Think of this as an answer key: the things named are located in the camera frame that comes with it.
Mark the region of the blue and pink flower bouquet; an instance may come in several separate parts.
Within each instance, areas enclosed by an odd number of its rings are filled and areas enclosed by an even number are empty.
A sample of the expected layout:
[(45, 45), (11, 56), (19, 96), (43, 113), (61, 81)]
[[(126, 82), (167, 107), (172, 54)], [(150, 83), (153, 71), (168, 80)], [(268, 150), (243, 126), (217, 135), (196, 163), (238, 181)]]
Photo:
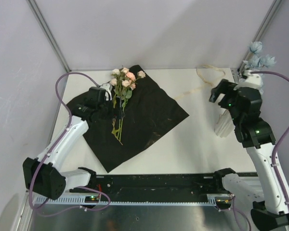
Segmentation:
[(136, 89), (137, 81), (145, 78), (146, 73), (141, 70), (135, 75), (128, 68), (122, 67), (121, 69), (112, 70), (111, 76), (110, 85), (114, 87), (113, 109), (117, 111), (115, 118), (112, 119), (111, 133), (116, 140), (123, 145), (121, 136), (125, 107), (132, 97), (133, 90)]

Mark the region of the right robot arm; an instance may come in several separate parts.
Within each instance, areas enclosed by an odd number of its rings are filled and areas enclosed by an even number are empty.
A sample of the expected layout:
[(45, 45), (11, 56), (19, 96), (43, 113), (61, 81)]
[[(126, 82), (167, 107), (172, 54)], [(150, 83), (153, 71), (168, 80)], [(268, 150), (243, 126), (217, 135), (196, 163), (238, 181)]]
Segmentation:
[(263, 195), (259, 195), (231, 168), (215, 171), (213, 189), (228, 191), (236, 198), (251, 203), (250, 215), (256, 228), (271, 231), (289, 225), (289, 185), (277, 155), (277, 143), (270, 125), (260, 118), (262, 97), (245, 81), (243, 86), (222, 79), (211, 90), (209, 101), (228, 110), (235, 126), (236, 139), (246, 149), (258, 175)]

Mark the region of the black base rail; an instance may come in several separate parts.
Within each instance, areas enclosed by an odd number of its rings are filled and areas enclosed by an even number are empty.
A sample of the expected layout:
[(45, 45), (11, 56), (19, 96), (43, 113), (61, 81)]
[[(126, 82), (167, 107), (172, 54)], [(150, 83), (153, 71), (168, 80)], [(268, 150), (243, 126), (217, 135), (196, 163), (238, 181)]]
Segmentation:
[(208, 194), (229, 194), (213, 173), (95, 175), (88, 184), (119, 203), (199, 203)]

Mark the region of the aluminium frame rails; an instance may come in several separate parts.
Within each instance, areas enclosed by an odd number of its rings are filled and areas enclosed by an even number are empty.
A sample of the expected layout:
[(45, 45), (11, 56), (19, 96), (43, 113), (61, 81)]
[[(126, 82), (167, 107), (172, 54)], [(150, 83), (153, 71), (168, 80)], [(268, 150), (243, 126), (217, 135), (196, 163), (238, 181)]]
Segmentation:
[(58, 200), (66, 191), (94, 192), (106, 198), (106, 206), (200, 204), (204, 193), (230, 193), (252, 203), (251, 222), (261, 231), (289, 225), (289, 187), (278, 162), (279, 141), (270, 125), (260, 117), (262, 98), (257, 89), (260, 72), (247, 71), (245, 81), (236, 84), (226, 79), (211, 90), (210, 102), (226, 109), (234, 124), (236, 139), (246, 149), (262, 186), (263, 196), (254, 193), (231, 168), (215, 171), (212, 179), (199, 174), (121, 175), (100, 177), (93, 170), (79, 167), (61, 172), (66, 155), (87, 130), (92, 116), (103, 109), (113, 118), (123, 118), (129, 91), (111, 94), (103, 84), (89, 91), (89, 98), (75, 113), (69, 114), (66, 127), (40, 155), (23, 163), (26, 188), (47, 200)]

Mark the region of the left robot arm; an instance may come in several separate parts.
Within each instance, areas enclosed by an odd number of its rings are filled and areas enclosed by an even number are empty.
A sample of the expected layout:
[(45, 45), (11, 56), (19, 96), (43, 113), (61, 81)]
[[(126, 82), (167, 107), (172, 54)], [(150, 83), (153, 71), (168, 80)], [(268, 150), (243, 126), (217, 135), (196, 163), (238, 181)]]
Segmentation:
[(109, 83), (91, 87), (84, 99), (68, 108), (68, 122), (46, 149), (36, 158), (23, 162), (26, 188), (29, 194), (37, 193), (56, 200), (64, 192), (81, 187), (90, 193), (96, 189), (96, 172), (85, 167), (62, 172), (61, 168), (71, 149), (88, 130), (100, 119), (116, 118), (120, 113), (113, 108)]

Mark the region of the white ribbed vase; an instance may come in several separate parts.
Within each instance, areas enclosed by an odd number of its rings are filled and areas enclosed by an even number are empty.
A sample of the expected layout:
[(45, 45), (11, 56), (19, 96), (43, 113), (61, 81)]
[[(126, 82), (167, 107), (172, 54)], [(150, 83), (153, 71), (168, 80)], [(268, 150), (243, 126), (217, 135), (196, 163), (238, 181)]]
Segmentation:
[(233, 124), (232, 117), (228, 110), (225, 110), (223, 114), (220, 114), (219, 119), (214, 127), (214, 132), (217, 136), (221, 138), (227, 137), (233, 130), (235, 126)]

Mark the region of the cream ribbon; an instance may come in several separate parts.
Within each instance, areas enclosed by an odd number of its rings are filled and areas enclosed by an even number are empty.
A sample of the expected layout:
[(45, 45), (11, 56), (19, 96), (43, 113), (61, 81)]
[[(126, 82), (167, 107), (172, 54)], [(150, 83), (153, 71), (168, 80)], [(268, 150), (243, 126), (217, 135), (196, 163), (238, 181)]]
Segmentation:
[(202, 82), (204, 83), (204, 85), (203, 85), (203, 86), (200, 86), (200, 87), (197, 87), (197, 88), (194, 88), (194, 89), (191, 89), (191, 90), (188, 90), (188, 91), (186, 91), (186, 92), (183, 92), (182, 94), (180, 94), (180, 95), (178, 95), (177, 97), (175, 97), (174, 100), (177, 101), (177, 100), (179, 100), (179, 99), (184, 98), (184, 97), (187, 96), (187, 95), (191, 95), (191, 94), (193, 94), (193, 93), (196, 93), (196, 92), (198, 92), (199, 90), (203, 89), (203, 88), (206, 87), (206, 86), (214, 87), (214, 83), (213, 83), (213, 82), (206, 80), (206, 79), (202, 76), (202, 74), (201, 74), (200, 71), (199, 71), (200, 69), (212, 69), (212, 70), (214, 70), (214, 71), (216, 71), (216, 72), (221, 72), (222, 75), (221, 75), (220, 77), (218, 77), (218, 79), (222, 79), (223, 77), (226, 76), (226, 71), (224, 71), (224, 70), (221, 69), (221, 68), (215, 67), (215, 66), (213, 66), (213, 65), (204, 64), (204, 65), (202, 65), (201, 67), (197, 67), (197, 68), (196, 68), (196, 74), (197, 74), (197, 76), (202, 80)]

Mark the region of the blue flower stem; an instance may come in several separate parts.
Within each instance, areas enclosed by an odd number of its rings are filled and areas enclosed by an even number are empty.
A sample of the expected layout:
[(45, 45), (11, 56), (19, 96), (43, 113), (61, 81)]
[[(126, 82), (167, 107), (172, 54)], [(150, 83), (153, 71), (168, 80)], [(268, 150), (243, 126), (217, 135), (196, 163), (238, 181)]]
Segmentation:
[(263, 55), (263, 44), (261, 41), (251, 42), (249, 45), (249, 52), (251, 53), (251, 58), (244, 60), (243, 71), (262, 71), (264, 68), (273, 67), (276, 64), (274, 56), (269, 54)]

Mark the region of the black wrapping paper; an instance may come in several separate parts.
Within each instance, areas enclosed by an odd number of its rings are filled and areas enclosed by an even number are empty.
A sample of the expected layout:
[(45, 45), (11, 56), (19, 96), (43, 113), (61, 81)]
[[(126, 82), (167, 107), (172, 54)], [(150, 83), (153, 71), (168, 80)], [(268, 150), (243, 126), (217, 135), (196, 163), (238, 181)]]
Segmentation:
[(88, 121), (83, 135), (106, 172), (153, 145), (189, 116), (150, 76), (137, 81), (124, 114), (120, 141), (111, 133), (112, 119), (100, 111)]

